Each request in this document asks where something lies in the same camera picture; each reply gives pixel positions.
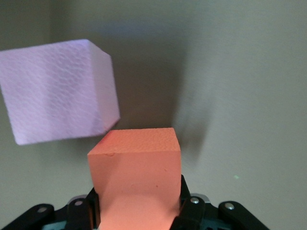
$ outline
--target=foam texture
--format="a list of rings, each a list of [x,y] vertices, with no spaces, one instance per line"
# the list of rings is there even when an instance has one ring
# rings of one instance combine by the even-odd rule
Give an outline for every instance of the foam texture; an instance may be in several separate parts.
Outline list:
[[[179,214],[180,147],[172,128],[111,130],[88,154],[100,229],[169,230]]]
[[[111,57],[88,40],[0,52],[19,145],[104,134],[119,120]]]

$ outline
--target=lavender foam block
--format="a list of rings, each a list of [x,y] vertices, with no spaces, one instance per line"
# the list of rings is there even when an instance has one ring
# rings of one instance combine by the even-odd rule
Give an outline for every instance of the lavender foam block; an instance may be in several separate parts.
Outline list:
[[[119,120],[111,57],[88,40],[1,51],[0,86],[19,145],[97,136]]]

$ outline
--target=orange foam block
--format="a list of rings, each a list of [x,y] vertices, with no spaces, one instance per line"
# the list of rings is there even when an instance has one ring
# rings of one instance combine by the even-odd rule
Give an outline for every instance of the orange foam block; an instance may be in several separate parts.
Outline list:
[[[169,230],[181,186],[173,128],[112,130],[87,156],[101,230]]]

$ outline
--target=metal screw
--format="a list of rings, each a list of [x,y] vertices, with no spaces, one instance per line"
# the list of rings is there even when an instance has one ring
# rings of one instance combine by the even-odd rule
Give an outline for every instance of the metal screw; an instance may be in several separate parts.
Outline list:
[[[190,201],[194,204],[198,204],[200,202],[200,200],[197,197],[192,197]]]
[[[37,211],[38,213],[45,212],[47,210],[46,207],[40,207],[39,210]]]
[[[79,205],[81,205],[82,203],[83,203],[83,201],[78,200],[78,201],[75,203],[75,206],[79,206]]]
[[[229,209],[229,210],[234,210],[235,209],[235,206],[231,203],[226,203],[225,204],[225,208]]]

